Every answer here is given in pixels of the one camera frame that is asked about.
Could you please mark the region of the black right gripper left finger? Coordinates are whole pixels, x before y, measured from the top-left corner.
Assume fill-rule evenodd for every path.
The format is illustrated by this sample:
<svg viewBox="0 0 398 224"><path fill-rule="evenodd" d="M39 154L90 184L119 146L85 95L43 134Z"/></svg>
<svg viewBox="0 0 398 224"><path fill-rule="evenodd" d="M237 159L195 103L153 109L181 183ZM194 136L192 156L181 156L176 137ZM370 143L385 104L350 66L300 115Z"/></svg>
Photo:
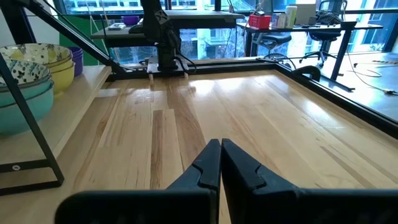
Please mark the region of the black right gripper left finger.
<svg viewBox="0 0 398 224"><path fill-rule="evenodd" d="M163 190L95 190L66 198L55 224L217 224L221 145L212 139Z"/></svg>

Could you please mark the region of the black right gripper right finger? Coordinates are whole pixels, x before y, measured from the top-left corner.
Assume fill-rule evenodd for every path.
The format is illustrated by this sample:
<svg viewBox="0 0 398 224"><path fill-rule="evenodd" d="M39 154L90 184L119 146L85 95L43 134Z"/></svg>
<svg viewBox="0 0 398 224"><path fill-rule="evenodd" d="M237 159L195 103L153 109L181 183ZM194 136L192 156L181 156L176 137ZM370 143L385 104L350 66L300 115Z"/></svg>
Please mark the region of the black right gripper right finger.
<svg viewBox="0 0 398 224"><path fill-rule="evenodd" d="M398 224L398 189L305 189L230 139L221 173L232 224Z"/></svg>

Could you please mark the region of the black office chair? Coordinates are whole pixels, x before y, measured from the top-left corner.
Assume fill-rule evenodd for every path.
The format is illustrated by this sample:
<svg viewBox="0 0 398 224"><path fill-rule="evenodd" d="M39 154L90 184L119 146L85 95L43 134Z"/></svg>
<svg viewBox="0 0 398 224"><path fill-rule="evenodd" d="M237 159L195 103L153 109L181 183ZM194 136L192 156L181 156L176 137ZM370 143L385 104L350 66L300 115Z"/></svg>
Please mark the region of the black office chair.
<svg viewBox="0 0 398 224"><path fill-rule="evenodd" d="M318 12L316 13L317 23L321 25L336 26L343 22L342 13L347 7L347 0L321 0ZM324 62L328 57L336 58L335 56L329 54L325 49L327 44L336 41L341 35L340 31L330 30L330 31L311 31L308 33L312 40L321 43L321 47L316 52L306 53L299 62L310 56L317 56L317 60L321 60L320 66L324 66Z"/></svg>
<svg viewBox="0 0 398 224"><path fill-rule="evenodd" d="M252 42L261 45L268 50L268 55L271 51L285 43L292 40L289 32L269 32L269 33L256 33L252 38Z"/></svg>

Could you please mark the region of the black office desk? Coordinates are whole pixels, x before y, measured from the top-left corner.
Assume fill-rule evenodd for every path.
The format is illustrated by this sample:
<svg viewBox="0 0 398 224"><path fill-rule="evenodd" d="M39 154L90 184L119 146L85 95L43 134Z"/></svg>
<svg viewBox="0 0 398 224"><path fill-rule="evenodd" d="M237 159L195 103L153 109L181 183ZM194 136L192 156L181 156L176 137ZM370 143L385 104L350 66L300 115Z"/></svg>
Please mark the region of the black office desk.
<svg viewBox="0 0 398 224"><path fill-rule="evenodd" d="M256 27L251 27L248 24L245 23L237 23L237 26L243 28L248 34L246 36L246 43L247 46L245 46L245 55L247 57L249 56L256 56L257 52L254 51L252 53L252 37L253 33L275 33L275 32L341 32L344 31L344 35L340 44L340 48L338 51L338 55L336 56L336 62L333 67L333 71L331 73L330 77L324 77L326 78L329 82L331 82L334 85L337 85L339 88L343 89L344 91L352 92L355 90L354 87L348 87L345 86L339 82L337 82L337 78L340 75L340 67L343 62L343 58L345 54L347 53L348 49L348 44L349 40L351 38L351 35L354 30L374 30L374 29L382 29L383 26L381 25L375 25L375 24L363 24L363 23L357 23L355 21L353 22L342 22L341 24L335 25L335 26L327 26L327 25L318 25L317 27L315 26L310 26L310 27L304 27L304 26L294 26L291 29L278 29L278 28L272 28L269 27L268 29L260 29Z"/></svg>

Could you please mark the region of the red box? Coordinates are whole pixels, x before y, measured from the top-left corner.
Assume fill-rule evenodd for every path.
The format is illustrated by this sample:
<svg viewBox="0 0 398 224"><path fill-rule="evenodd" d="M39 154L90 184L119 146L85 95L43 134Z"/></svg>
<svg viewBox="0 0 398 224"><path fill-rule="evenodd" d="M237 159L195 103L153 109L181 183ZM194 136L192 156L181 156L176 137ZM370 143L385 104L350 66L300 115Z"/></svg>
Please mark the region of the red box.
<svg viewBox="0 0 398 224"><path fill-rule="evenodd" d="M269 29L271 24L272 16L267 15L250 15L248 25L253 29Z"/></svg>

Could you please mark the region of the small pale container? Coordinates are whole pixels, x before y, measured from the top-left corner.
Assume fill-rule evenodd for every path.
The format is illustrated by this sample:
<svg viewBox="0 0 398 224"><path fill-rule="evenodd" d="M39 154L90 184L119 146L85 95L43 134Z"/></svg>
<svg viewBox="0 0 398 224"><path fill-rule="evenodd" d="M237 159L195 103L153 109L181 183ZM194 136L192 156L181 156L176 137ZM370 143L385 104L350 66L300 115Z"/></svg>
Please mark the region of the small pale container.
<svg viewBox="0 0 398 224"><path fill-rule="evenodd" d="M277 13L272 16L272 28L273 29L284 29L286 25L287 15L286 13Z"/></svg>

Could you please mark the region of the white cylinder container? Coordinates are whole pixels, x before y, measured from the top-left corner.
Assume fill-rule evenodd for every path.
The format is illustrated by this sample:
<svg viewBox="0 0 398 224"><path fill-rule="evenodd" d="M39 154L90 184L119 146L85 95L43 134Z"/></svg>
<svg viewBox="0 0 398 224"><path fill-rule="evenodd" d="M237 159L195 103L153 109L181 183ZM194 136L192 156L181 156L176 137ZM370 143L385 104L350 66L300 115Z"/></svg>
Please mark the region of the white cylinder container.
<svg viewBox="0 0 398 224"><path fill-rule="evenodd" d="M297 6L287 6L285 8L285 14L287 16L285 28L292 29L295 25L295 19L296 19L296 15L297 15Z"/></svg>

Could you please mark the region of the grey standing desk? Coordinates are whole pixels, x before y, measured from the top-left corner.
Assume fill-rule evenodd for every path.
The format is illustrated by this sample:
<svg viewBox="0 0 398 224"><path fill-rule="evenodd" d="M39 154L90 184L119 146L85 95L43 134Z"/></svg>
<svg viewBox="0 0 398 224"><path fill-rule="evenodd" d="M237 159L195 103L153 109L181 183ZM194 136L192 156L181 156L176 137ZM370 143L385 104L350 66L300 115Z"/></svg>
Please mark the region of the grey standing desk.
<svg viewBox="0 0 398 224"><path fill-rule="evenodd" d="M174 29L223 29L235 28L237 19L244 19L242 14L223 11L166 10L173 22ZM154 46L142 33L130 34L127 26L123 30L101 29L91 35L92 39L103 39L108 48Z"/></svg>

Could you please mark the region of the grey laptop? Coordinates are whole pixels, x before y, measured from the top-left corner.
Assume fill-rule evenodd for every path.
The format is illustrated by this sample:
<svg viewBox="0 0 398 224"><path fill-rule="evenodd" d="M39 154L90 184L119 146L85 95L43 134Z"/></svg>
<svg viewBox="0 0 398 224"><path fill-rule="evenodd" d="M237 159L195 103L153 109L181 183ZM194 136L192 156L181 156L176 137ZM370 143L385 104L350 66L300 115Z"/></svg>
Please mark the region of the grey laptop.
<svg viewBox="0 0 398 224"><path fill-rule="evenodd" d="M308 24L311 17L315 17L316 4L296 4L297 13L295 25Z"/></svg>

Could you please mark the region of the green panel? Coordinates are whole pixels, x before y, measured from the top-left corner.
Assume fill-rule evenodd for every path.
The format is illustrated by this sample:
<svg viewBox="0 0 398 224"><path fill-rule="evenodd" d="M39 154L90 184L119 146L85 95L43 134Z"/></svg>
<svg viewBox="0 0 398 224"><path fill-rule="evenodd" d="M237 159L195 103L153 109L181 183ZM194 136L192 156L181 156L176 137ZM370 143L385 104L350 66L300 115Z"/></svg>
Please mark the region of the green panel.
<svg viewBox="0 0 398 224"><path fill-rule="evenodd" d="M58 17L59 21L62 22L64 25L68 26L75 32L77 32L82 38L89 40L88 38L91 37L92 34L98 32L100 29L103 28L100 21L94 21L90 19L89 16L66 16L65 18L73 24L78 30L80 30L83 34L79 33L76 28L73 28L67 21L61 17ZM107 52L103 43L102 39L90 39L92 44L95 44L97 48L102 50L103 52ZM73 41L71 41L68 37L64 36L63 34L59 34L59 45L63 45L66 47L78 47ZM84 66L91 66L91 65L102 65L100 61L95 59L85 50L83 51L83 64Z"/></svg>

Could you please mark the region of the black metal table frame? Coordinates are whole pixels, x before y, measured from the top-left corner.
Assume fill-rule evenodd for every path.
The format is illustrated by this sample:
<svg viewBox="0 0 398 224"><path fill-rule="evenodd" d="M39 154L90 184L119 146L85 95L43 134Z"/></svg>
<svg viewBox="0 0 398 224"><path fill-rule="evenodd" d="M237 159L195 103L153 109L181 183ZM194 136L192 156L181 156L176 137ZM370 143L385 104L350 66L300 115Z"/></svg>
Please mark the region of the black metal table frame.
<svg viewBox="0 0 398 224"><path fill-rule="evenodd" d="M88 52L103 65L111 67L113 74L107 78L108 82L116 80L131 80L154 77L180 77L189 71L191 75L207 75L215 73L227 72L248 72L260 70L277 70L286 77L301 84L305 88L315 92L324 99L336 104L345 111L355 115L359 119L369 123L382 132L398 139L398 123L385 117L384 115L374 111L360 103L335 92L334 90L321 85L320 81L325 80L323 75L317 82L310 78L309 74L293 75L291 68L281 63L261 62L255 59L250 60L228 60L217 62L195 62L193 65L186 65L185 68L179 68L174 71L158 72L157 70L149 70L148 68L138 67L122 67L122 65L111 60L102 50L97 48L89 40L82 38L77 32L61 23L47 12L36 0L0 0L0 9L5 17L11 34L18 44L34 43L35 36L26 16L25 10L28 9L35 16L42 19L46 24L57 30L59 33L68 37L71 41Z"/></svg>

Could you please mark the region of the black shelf divider bracket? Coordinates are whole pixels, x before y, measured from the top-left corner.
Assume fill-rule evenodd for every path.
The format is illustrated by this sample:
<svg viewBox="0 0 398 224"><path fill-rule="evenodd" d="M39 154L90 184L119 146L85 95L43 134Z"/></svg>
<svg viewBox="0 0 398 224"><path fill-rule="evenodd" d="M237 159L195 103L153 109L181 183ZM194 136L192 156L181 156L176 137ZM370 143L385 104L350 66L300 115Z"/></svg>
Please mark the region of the black shelf divider bracket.
<svg viewBox="0 0 398 224"><path fill-rule="evenodd" d="M25 121L29 125L30 130L32 131L37 143L39 144L45 156L45 159L39 159L34 161L0 164L0 174L6 172L17 172L16 170L17 167L20 167L19 171L49 167L52 169L52 172L56 177L56 180L54 181L2 188L0 189L0 196L21 194L36 190L44 190L44 189L60 187L65 180L62 171L56 161L56 158L54 157L52 151L50 150L50 147L47 141L45 140L45 137L41 129L39 128L39 125L37 124L34 115L32 114L19 87L17 86L16 81L12 77L11 72L8 69L5 59L2 57L2 55L0 55L0 72L2 73L4 81L6 82L6 86L10 90L11 95L15 99Z"/></svg>

